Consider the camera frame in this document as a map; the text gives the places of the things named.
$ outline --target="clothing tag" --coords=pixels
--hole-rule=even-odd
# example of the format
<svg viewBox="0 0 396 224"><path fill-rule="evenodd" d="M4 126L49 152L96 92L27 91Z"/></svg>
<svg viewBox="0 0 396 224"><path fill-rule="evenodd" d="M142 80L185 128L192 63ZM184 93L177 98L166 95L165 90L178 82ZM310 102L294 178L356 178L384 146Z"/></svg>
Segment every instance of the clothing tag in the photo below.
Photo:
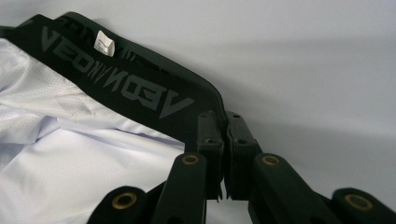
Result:
<svg viewBox="0 0 396 224"><path fill-rule="evenodd" d="M107 56L113 57L114 55L114 41L108 38L102 31L99 31L93 47Z"/></svg>

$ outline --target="brass screw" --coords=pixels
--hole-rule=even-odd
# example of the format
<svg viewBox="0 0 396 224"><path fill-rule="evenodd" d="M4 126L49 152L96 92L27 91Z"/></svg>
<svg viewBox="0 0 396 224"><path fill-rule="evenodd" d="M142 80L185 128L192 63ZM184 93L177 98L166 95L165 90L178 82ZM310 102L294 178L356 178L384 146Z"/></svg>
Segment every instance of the brass screw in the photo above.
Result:
<svg viewBox="0 0 396 224"><path fill-rule="evenodd" d="M186 165L194 165L194 164L198 163L198 161L199 161L199 158L197 156L189 155L189 156L183 157L183 163Z"/></svg>
<svg viewBox="0 0 396 224"><path fill-rule="evenodd" d="M275 157L275 156L264 156L262 158L262 161L265 164L271 165L271 166L280 164L280 160L277 157Z"/></svg>
<svg viewBox="0 0 396 224"><path fill-rule="evenodd" d="M347 194L345 199L349 205L361 211L368 211L374 208L369 200L357 194Z"/></svg>
<svg viewBox="0 0 396 224"><path fill-rule="evenodd" d="M126 202L122 202L121 199L128 199L129 201ZM132 205L134 205L137 201L137 196L135 193L133 192L125 192L122 194L117 195L117 197L115 197L113 199L113 207L116 209L126 209L131 207Z"/></svg>

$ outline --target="gray background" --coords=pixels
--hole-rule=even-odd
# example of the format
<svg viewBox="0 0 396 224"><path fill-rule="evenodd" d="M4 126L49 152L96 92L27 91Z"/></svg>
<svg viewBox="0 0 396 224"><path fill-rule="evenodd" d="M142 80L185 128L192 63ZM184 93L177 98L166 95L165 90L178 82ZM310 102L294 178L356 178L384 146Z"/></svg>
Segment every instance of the gray background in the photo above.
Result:
<svg viewBox="0 0 396 224"><path fill-rule="evenodd" d="M212 82L263 150L317 192L370 192L396 210L396 2L11 1L0 24L76 11ZM210 202L207 223L248 223Z"/></svg>

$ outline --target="white garment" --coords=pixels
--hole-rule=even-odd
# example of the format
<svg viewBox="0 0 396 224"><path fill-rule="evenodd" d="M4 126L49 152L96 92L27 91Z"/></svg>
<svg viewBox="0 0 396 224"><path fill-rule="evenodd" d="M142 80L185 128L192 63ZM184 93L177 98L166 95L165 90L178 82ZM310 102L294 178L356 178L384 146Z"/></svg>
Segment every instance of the white garment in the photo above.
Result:
<svg viewBox="0 0 396 224"><path fill-rule="evenodd" d="M0 223L86 222L111 190L162 183L183 152L5 39L0 64Z"/></svg>

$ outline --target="white tag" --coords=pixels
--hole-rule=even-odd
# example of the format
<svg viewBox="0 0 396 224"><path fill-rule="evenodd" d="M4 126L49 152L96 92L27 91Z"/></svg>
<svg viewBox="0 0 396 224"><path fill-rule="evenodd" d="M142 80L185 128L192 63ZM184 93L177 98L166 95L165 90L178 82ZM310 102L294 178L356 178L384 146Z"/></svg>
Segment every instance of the white tag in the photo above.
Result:
<svg viewBox="0 0 396 224"><path fill-rule="evenodd" d="M93 47L107 56L113 57L114 55L114 41L108 38L102 31L99 31Z"/></svg>

